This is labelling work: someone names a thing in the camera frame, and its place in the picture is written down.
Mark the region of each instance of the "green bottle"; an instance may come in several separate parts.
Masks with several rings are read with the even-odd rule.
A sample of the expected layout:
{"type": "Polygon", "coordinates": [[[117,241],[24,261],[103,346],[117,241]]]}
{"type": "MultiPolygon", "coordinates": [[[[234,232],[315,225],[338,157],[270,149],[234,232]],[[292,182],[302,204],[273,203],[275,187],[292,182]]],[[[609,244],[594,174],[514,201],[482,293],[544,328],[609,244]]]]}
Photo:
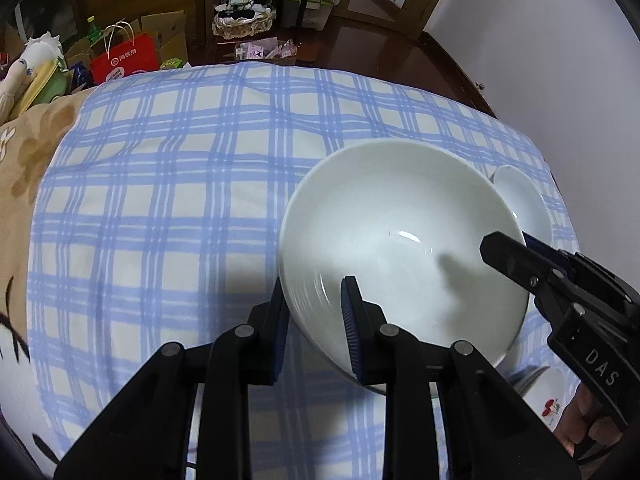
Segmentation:
{"type": "Polygon", "coordinates": [[[94,44],[100,39],[102,35],[102,29],[98,27],[97,23],[95,23],[95,16],[91,16],[86,21],[89,24],[89,32],[87,33],[86,38],[91,44],[94,44]]]}

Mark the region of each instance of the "checkered cloth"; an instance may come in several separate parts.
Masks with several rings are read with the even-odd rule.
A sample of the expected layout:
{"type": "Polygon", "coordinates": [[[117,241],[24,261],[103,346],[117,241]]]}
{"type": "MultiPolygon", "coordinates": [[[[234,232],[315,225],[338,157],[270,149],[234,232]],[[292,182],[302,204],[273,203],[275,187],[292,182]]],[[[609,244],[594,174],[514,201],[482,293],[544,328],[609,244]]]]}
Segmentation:
{"type": "MultiPolygon", "coordinates": [[[[555,245],[577,250],[533,143],[448,99],[253,62],[106,83],[62,140],[31,233],[31,360],[61,452],[160,345],[210,342],[270,296],[288,197],[320,159],[372,137],[428,142],[487,176],[520,168],[555,245]]],[[[547,335],[530,312],[505,372],[561,365],[547,335]]],[[[255,477],[379,479],[384,407],[291,326],[277,385],[250,389],[255,477]]]]}

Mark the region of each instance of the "dark wood floor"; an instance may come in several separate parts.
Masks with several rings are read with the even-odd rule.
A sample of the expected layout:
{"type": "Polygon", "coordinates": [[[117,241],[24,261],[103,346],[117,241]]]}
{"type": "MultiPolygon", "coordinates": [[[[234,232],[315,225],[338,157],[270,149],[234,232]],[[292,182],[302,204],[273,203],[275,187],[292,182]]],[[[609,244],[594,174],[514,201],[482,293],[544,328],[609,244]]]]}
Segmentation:
{"type": "MultiPolygon", "coordinates": [[[[292,29],[276,34],[287,39],[292,29]]],[[[346,70],[420,88],[491,113],[446,52],[432,38],[424,39],[414,41],[377,25],[331,16],[321,32],[302,31],[298,64],[346,70]]],[[[220,44],[216,50],[190,52],[190,62],[194,66],[222,62],[223,54],[232,52],[232,45],[231,42],[220,44]]]]}

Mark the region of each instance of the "red paper bag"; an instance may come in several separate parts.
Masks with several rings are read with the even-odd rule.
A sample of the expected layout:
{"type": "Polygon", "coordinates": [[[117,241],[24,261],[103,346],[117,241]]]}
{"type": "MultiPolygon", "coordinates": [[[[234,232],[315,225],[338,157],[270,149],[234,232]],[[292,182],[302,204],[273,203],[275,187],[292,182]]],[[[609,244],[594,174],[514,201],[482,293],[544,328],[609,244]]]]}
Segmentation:
{"type": "MultiPolygon", "coordinates": [[[[118,24],[110,25],[110,27],[124,28],[118,24]]],[[[131,36],[128,40],[111,48],[113,32],[112,30],[108,46],[106,45],[106,37],[104,38],[106,52],[91,62],[91,72],[97,84],[140,72],[152,72],[160,68],[156,44],[148,35],[134,36],[133,30],[131,30],[131,36]]]]}

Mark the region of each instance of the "table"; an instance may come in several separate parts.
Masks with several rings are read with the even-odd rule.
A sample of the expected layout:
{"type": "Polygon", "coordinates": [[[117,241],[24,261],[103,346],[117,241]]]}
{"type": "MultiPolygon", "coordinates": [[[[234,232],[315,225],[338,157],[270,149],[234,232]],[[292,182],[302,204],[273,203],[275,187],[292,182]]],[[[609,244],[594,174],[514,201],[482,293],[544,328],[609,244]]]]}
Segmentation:
{"type": "MultiPolygon", "coordinates": [[[[28,338],[59,451],[161,344],[212,341],[268,298],[294,188],[324,156],[372,137],[428,142],[486,176],[520,168],[548,206],[555,247],[577,250],[531,140],[443,97],[258,62],[106,83],[60,143],[31,232],[28,338]]],[[[548,332],[529,312],[501,370],[567,371],[548,332]]],[[[379,479],[384,403],[291,326],[279,382],[250,390],[255,478],[379,479]]]]}

